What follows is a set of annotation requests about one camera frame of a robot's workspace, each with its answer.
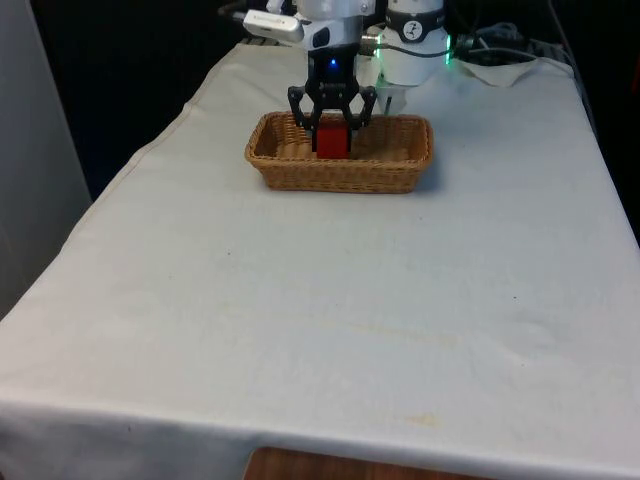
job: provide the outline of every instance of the stain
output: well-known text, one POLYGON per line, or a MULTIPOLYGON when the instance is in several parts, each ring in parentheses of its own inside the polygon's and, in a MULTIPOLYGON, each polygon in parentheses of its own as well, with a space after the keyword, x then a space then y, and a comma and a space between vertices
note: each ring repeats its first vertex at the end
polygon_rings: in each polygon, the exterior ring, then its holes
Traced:
POLYGON ((438 426, 438 418, 433 413, 423 413, 422 415, 406 417, 405 420, 421 427, 435 428, 438 426))

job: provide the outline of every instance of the wicker basket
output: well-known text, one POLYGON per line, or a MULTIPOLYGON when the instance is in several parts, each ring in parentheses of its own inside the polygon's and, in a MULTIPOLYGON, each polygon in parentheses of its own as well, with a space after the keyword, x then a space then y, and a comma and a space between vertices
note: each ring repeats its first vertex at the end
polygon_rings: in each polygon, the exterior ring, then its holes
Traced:
MULTIPOLYGON (((323 121, 338 121, 325 115, 323 121)), ((318 159, 289 112, 270 113, 256 127, 245 156, 274 190, 407 193, 433 159, 433 131, 414 116, 374 116, 353 140, 351 158, 318 159)))

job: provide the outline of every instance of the table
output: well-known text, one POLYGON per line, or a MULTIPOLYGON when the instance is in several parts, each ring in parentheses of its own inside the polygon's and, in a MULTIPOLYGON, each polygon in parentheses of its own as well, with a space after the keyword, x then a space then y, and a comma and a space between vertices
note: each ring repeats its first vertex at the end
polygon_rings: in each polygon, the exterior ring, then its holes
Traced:
POLYGON ((276 448, 256 450, 243 480, 482 480, 384 463, 313 455, 276 448))
POLYGON ((406 196, 243 160, 301 52, 240 46, 0 323, 10 480, 242 477, 263 446, 493 478, 640 478, 640 258, 573 81, 444 68, 406 196))

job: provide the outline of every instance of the black cable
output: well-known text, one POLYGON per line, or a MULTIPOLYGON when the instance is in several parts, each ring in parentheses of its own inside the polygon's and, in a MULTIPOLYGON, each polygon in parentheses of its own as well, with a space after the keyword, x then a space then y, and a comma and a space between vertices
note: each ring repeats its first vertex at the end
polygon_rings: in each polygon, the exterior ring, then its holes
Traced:
POLYGON ((584 81, 582 80, 582 74, 580 73, 580 69, 578 68, 578 62, 576 61, 576 56, 573 54, 573 49, 571 48, 571 44, 569 43, 569 39, 562 27, 562 22, 560 22, 560 18, 558 17, 558 12, 556 12, 556 7, 553 5, 553 0, 547 0, 547 5, 549 7, 549 13, 551 14, 551 18, 555 23, 556 29, 560 34, 560 39, 564 44, 564 47, 567 49, 569 53, 569 61, 571 62, 571 68, 573 68, 574 75, 576 77, 576 81, 582 90, 582 103, 584 103, 584 108, 587 111, 587 117, 589 117, 589 123, 591 123, 591 129, 593 130, 593 134, 598 140, 598 130, 596 129, 595 116, 593 115, 593 109, 591 108, 591 102, 589 101, 589 96, 587 95, 587 89, 585 87, 584 81))
POLYGON ((445 50, 443 52, 438 52, 438 53, 418 53, 418 52, 412 52, 411 50, 406 50, 401 47, 396 47, 395 45, 389 45, 388 43, 382 43, 380 45, 376 45, 374 50, 395 50, 396 52, 400 52, 406 55, 411 55, 413 57, 420 57, 420 58, 444 57, 445 55, 448 55, 449 53, 453 52, 453 50, 450 49, 450 50, 445 50))
POLYGON ((482 13, 482 2, 481 0, 476 0, 476 18, 473 20, 473 24, 469 26, 467 21, 464 19, 460 10, 458 10, 458 6, 454 0, 449 1, 449 5, 451 6, 451 10, 453 11, 453 15, 458 20, 458 23, 462 25, 470 35, 474 35, 475 31, 478 29, 478 25, 480 24, 480 14, 482 13))

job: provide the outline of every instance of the cable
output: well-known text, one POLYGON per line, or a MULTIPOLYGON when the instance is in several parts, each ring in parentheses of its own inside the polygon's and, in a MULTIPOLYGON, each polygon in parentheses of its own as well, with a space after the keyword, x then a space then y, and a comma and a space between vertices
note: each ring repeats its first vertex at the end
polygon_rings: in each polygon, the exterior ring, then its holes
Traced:
POLYGON ((452 49, 449 49, 449 50, 445 50, 443 52, 438 52, 438 53, 418 53, 418 52, 412 52, 411 50, 406 50, 401 47, 396 47, 395 45, 389 45, 388 43, 382 43, 380 45, 376 45, 374 50, 395 50, 396 52, 400 52, 406 55, 411 55, 413 57, 420 57, 420 58, 444 57, 445 55, 448 55, 449 53, 453 52, 452 49))
POLYGON ((514 50, 512 48, 478 48, 475 50, 469 50, 469 52, 467 53, 471 53, 471 54, 476 54, 476 53, 487 53, 487 52, 502 52, 502 53, 509 53, 512 55, 520 55, 521 57, 527 58, 529 60, 540 60, 542 62, 548 63, 549 65, 553 65, 554 67, 562 70, 564 73, 571 73, 569 72, 569 70, 567 70, 567 67, 564 63, 560 63, 557 62, 551 58, 547 58, 547 57, 538 57, 537 55, 533 55, 532 53, 527 53, 527 52, 521 52, 520 50, 514 50))
POLYGON ((560 34, 560 39, 562 40, 564 47, 567 49, 567 52, 569 52, 569 61, 571 62, 571 67, 573 68, 576 82, 578 83, 579 88, 582 89, 582 103, 584 103, 584 109, 587 112, 587 117, 589 117, 589 123, 591 123, 593 134, 595 135, 596 140, 598 140, 598 130, 596 129, 595 116, 593 115, 591 102, 589 101, 589 96, 587 95, 587 90, 582 80, 582 74, 580 73, 580 69, 578 68, 576 56, 573 54, 573 49, 571 48, 569 39, 567 38, 564 28, 562 27, 562 23, 560 22, 560 18, 558 17, 558 12, 556 12, 556 7, 553 5, 553 0, 547 0, 547 6, 549 7, 549 13, 551 14, 551 18, 556 25, 556 29, 560 34))

